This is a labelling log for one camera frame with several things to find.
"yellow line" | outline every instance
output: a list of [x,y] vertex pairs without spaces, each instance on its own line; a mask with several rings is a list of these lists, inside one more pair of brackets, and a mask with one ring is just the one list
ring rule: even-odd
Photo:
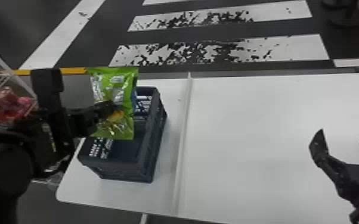
[[[60,68],[62,74],[86,74],[86,68],[77,67],[77,68]],[[15,70],[16,75],[18,76],[28,76],[30,75],[30,70]]]

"table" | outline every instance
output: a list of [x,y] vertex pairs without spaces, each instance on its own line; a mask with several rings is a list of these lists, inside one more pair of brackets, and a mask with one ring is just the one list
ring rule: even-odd
[[74,158],[58,200],[219,223],[349,223],[352,205],[308,144],[324,128],[332,155],[359,164],[359,74],[139,84],[159,89],[169,116],[154,182],[101,180]]

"green snack bag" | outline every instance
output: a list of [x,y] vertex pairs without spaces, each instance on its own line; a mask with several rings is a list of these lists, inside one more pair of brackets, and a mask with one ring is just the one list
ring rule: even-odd
[[91,76],[95,103],[112,100],[119,106],[108,118],[99,122],[93,137],[133,140],[134,114],[131,100],[138,77],[137,67],[91,67],[86,68]]

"crosswalk stripe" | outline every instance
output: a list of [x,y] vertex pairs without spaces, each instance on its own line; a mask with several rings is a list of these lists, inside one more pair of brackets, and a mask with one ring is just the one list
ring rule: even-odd
[[110,66],[248,63],[257,61],[328,60],[319,34],[239,39],[231,42],[150,43],[121,45]]
[[335,67],[358,67],[359,58],[334,59]]
[[312,17],[312,14],[306,1],[283,1],[208,10],[139,15],[134,18],[128,31],[292,20],[310,17]]
[[31,56],[27,58],[20,69],[54,67],[104,1],[81,0]]
[[143,2],[143,5],[156,5],[156,4],[182,2],[182,1],[192,1],[192,0],[145,0]]

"crate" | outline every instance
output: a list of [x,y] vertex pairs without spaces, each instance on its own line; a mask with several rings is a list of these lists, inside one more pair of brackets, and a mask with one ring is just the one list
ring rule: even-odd
[[78,160],[100,178],[152,182],[167,114],[154,87],[137,87],[134,140],[86,138]]

